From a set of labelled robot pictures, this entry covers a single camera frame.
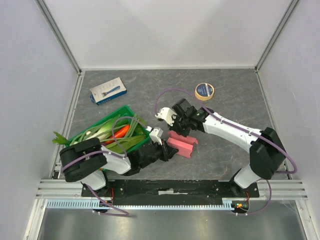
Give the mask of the pink paper box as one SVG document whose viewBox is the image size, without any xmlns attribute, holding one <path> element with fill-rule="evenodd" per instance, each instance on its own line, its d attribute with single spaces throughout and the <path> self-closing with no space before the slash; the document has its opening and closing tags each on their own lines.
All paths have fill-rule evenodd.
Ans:
<svg viewBox="0 0 320 240">
<path fill-rule="evenodd" d="M 175 131 L 170 130 L 168 132 L 167 144 L 177 149 L 177 154 L 186 158 L 191 158 L 194 146 L 198 144 L 198 140 L 194 137 L 177 134 Z"/>
</svg>

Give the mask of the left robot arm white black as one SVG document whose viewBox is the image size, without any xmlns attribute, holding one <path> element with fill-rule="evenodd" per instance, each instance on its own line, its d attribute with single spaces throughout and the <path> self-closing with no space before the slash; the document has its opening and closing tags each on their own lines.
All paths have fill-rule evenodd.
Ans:
<svg viewBox="0 0 320 240">
<path fill-rule="evenodd" d="M 99 197 L 104 197 L 109 193 L 110 185 L 101 169 L 132 176 L 158 160 L 169 161 L 177 152 L 163 140 L 161 144 L 148 143 L 124 155 L 107 149 L 93 138 L 65 147 L 59 155 L 66 182 L 82 182 Z"/>
</svg>

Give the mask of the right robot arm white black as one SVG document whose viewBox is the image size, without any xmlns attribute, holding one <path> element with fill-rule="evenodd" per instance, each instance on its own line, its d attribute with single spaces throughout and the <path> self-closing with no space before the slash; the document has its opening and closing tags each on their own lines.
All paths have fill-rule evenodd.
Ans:
<svg viewBox="0 0 320 240">
<path fill-rule="evenodd" d="M 249 153 L 249 165 L 236 172 L 229 184 L 229 191 L 235 197 L 242 196 L 259 179 L 270 180 L 285 160 L 285 155 L 278 150 L 285 151 L 285 148 L 270 127 L 260 130 L 241 125 L 211 109 L 196 109 L 184 98 L 173 105 L 172 110 L 170 129 L 176 133 L 187 137 L 190 130 L 201 131 L 221 137 Z"/>
</svg>

